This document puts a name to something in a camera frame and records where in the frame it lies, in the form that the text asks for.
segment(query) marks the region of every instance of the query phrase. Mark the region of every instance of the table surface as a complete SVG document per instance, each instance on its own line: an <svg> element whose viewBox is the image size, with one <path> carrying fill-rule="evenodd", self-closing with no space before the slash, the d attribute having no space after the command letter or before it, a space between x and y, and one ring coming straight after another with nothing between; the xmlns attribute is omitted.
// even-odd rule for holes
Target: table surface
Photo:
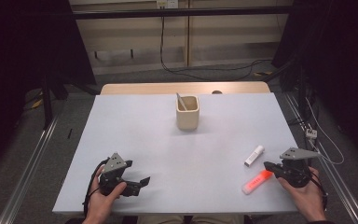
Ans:
<svg viewBox="0 0 358 224"><path fill-rule="evenodd" d="M249 86L244 83L235 86ZM229 85L221 83L232 90ZM173 92L179 89L168 88ZM295 212L290 196L276 178L250 195L241 191L264 169L263 161L280 162L282 152L296 147L274 94L198 96L200 124L193 132L177 129L174 94L97 96L53 212L80 214L90 174L114 152L133 161L124 179L139 181L151 176L138 197L115 202L117 214ZM248 168L243 162L257 145L266 151Z"/></svg>

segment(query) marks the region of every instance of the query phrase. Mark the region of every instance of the person's right hand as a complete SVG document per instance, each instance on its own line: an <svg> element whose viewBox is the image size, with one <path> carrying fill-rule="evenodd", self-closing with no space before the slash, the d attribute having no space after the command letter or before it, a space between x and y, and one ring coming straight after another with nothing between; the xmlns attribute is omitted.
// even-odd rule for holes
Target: person's right hand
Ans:
<svg viewBox="0 0 358 224"><path fill-rule="evenodd" d="M310 167L310 171L319 176L319 172ZM324 215L324 206L322 200L322 192L318 186L310 181L304 188L294 188L285 179L279 177L278 181L284 189L286 189L293 198L298 211L304 216L308 222L326 220Z"/></svg>

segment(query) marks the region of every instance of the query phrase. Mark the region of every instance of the gray carpet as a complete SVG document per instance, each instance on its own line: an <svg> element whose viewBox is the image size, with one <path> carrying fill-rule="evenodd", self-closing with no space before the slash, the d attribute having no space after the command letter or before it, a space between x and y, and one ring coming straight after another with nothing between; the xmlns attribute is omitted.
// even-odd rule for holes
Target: gray carpet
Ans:
<svg viewBox="0 0 358 224"><path fill-rule="evenodd" d="M220 65L208 66L208 68L232 68L244 66L238 65ZM272 71L274 68L269 63L261 63L254 67L254 71L265 72ZM191 76L202 77L219 81L232 80L247 75L248 70L233 70L229 72L208 70L182 72ZM250 75L241 81L255 81L261 77ZM105 83L132 83L132 82L175 82L175 81L201 81L193 77L184 77L180 75L169 74L164 70L137 72L131 74L117 74L113 76L97 76L100 89ZM269 83L271 91L275 92L277 100L282 108L282 112L287 120L295 116L285 100L284 93L279 88L278 79ZM88 115L92 108L94 97L78 89L68 86L69 97L64 104L63 111L58 119L57 126L48 143L46 151L37 171L32 179L31 185L23 199L21 207L14 219L14 223L65 223L69 217L53 214L51 212L55 200L62 186L62 181L72 161L80 140L83 129L86 125ZM337 169L358 201L358 151L349 136L340 133L337 124L324 107L323 102L317 101L315 108L319 107L319 122L323 129L328 133L337 146L342 150L345 156L345 162L337 165ZM33 150L40 138L44 124L43 106L33 110L25 110L19 121L19 126L13 134L10 146L0 158L0 215L4 209L11 192L17 185ZM299 125L290 126L293 136L299 147L305 147L304 134ZM318 139L326 147L329 156L333 161L340 159L337 150L330 141L318 134ZM322 171L318 161L312 164ZM334 187L324 172L321 172L321 179L326 191L329 193L329 202L327 205L327 216L336 223L352 223L351 217L336 194ZM274 215L266 217L254 217L256 223L304 223L305 220L300 214ZM120 217L112 217L109 222L119 223Z"/></svg>

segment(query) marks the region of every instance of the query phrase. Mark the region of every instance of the hand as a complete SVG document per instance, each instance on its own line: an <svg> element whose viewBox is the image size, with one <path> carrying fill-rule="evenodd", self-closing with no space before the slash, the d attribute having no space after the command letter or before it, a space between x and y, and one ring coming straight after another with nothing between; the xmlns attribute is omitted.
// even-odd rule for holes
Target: hand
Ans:
<svg viewBox="0 0 358 224"><path fill-rule="evenodd" d="M310 167L310 171L319 176L316 169ZM298 211L304 216L308 222L326 220L324 215L324 206L322 201L322 192L318 186L310 181L304 188L294 188L285 179L279 177L278 181L284 189L286 189L293 198Z"/></svg>
<svg viewBox="0 0 358 224"><path fill-rule="evenodd" d="M91 188L89 194L92 193L99 187L98 176L100 176L103 171L103 166L97 171L94 179L92 180ZM117 199L121 192L127 187L127 183L122 182L118 184L112 192L104 196L97 189L89 198L89 211L87 213L86 219L83 221L83 224L100 224L104 223L112 212L112 205L115 199Z"/></svg>

